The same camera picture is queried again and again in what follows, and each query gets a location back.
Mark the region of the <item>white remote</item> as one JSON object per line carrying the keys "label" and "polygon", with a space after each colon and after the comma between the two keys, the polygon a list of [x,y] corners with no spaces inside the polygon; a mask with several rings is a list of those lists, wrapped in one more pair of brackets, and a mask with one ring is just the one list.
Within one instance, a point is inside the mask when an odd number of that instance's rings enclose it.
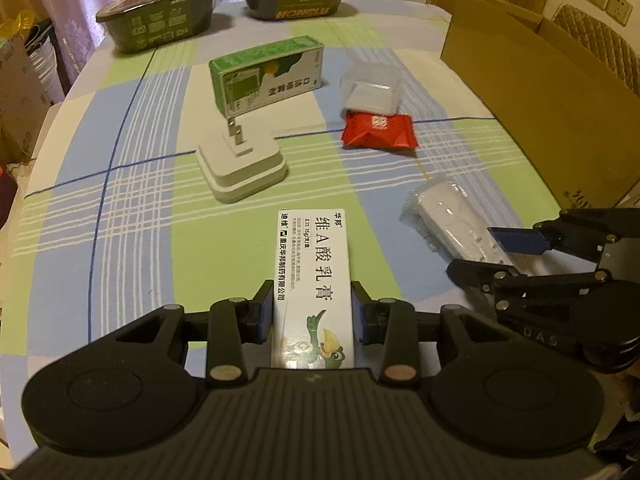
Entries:
{"label": "white remote", "polygon": [[507,264],[526,273],[535,270],[525,257],[514,258],[506,253],[489,233],[489,224],[472,205],[465,190],[442,174],[436,174],[409,192],[400,220],[415,229],[433,252],[448,261]]}

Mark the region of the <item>red snack packet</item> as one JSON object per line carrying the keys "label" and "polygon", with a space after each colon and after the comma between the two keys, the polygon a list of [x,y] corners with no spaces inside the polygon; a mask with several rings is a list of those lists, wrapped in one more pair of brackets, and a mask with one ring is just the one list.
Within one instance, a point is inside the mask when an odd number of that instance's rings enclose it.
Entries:
{"label": "red snack packet", "polygon": [[419,145],[408,115],[392,116],[348,112],[342,134],[345,148],[413,150]]}

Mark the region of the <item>brown cardboard carton stack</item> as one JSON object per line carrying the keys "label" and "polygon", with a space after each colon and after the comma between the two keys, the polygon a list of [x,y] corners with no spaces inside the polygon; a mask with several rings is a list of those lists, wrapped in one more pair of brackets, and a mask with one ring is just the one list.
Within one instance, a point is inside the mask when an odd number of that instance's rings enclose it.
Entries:
{"label": "brown cardboard carton stack", "polygon": [[20,164],[32,158],[50,101],[42,90],[20,36],[1,47],[1,163]]}

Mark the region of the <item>yellow plastic bag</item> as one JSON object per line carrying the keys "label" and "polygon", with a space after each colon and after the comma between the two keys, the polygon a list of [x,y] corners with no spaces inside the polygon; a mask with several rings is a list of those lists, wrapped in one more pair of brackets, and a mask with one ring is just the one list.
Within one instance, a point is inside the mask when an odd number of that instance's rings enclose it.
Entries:
{"label": "yellow plastic bag", "polygon": [[8,18],[1,24],[0,38],[10,40],[14,36],[20,36],[26,41],[35,25],[35,18],[36,14],[33,10],[21,10],[15,18]]}

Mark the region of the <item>brown cardboard box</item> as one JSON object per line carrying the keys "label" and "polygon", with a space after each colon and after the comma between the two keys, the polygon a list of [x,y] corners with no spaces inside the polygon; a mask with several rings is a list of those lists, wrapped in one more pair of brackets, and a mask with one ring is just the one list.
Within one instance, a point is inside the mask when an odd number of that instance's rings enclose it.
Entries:
{"label": "brown cardboard box", "polygon": [[503,0],[457,0],[440,57],[561,207],[614,207],[638,184],[638,96],[548,18]]}

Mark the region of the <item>quilted beige chair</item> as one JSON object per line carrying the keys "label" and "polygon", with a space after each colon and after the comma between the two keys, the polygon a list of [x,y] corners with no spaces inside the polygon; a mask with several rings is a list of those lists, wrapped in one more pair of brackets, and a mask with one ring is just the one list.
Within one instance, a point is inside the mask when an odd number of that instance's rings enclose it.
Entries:
{"label": "quilted beige chair", "polygon": [[571,4],[560,6],[552,22],[608,66],[638,96],[639,55],[618,32]]}

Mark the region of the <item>checked blue green tablecloth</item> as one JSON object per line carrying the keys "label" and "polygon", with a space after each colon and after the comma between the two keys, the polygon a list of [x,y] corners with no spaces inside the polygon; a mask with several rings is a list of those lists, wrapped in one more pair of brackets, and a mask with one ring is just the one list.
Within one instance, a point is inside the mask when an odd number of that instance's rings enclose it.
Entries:
{"label": "checked blue green tablecloth", "polygon": [[[28,378],[161,306],[248,295],[274,267],[282,209],[341,209],[350,273],[375,295],[454,301],[444,263],[402,221],[420,186],[457,183],[493,226],[558,204],[490,111],[442,62],[436,6],[344,0],[337,14],[254,20],[218,6],[212,30],[137,55],[104,41],[41,133],[1,259],[1,402],[14,460],[34,449]],[[214,58],[299,36],[322,44],[309,91],[228,118]]]}

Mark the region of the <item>dark green rectangular food bowl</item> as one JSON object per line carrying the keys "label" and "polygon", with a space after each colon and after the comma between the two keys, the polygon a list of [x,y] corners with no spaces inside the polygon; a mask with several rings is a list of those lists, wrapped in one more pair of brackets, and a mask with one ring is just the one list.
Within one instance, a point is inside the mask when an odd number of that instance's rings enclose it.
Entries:
{"label": "dark green rectangular food bowl", "polygon": [[205,32],[216,0],[116,0],[96,12],[122,53],[134,54]]}

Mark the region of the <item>clear plastic box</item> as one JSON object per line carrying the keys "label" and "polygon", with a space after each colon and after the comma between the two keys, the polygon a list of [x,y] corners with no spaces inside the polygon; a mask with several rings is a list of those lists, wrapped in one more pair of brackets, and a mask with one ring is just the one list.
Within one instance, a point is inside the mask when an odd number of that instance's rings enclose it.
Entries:
{"label": "clear plastic box", "polygon": [[359,63],[340,80],[344,110],[393,116],[401,96],[402,71],[399,67],[378,63]]}

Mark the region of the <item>green white medicine box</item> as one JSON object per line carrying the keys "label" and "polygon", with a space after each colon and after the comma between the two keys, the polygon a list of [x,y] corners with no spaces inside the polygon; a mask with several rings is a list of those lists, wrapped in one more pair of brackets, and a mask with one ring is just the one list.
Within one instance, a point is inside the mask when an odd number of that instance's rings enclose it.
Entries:
{"label": "green white medicine box", "polygon": [[210,60],[218,110],[232,118],[320,88],[323,52],[321,41],[305,35]]}

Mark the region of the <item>white bucket with black bag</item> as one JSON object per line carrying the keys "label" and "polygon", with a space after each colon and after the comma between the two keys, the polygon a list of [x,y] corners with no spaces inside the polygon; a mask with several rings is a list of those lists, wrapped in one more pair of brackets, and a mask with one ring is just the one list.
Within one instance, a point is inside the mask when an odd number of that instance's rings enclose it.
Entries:
{"label": "white bucket with black bag", "polygon": [[25,48],[40,81],[43,92],[52,104],[65,99],[63,85],[58,73],[58,54],[55,49],[55,34],[50,18],[35,24],[29,32]]}

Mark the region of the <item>white power adapter plug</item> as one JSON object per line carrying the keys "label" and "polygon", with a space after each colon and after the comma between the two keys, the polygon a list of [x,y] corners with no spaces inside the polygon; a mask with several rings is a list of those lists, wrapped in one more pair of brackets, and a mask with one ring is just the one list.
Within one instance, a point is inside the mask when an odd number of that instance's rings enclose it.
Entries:
{"label": "white power adapter plug", "polygon": [[196,144],[198,166],[221,203],[235,203],[281,182],[288,165],[270,133],[245,128],[234,117]]}

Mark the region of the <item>white ointment box with duck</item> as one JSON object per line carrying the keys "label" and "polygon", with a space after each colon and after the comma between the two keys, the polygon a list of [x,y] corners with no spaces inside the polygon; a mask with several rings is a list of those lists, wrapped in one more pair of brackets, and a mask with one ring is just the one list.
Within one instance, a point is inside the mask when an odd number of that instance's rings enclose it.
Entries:
{"label": "white ointment box with duck", "polygon": [[271,364],[293,370],[355,366],[344,210],[278,212]]}

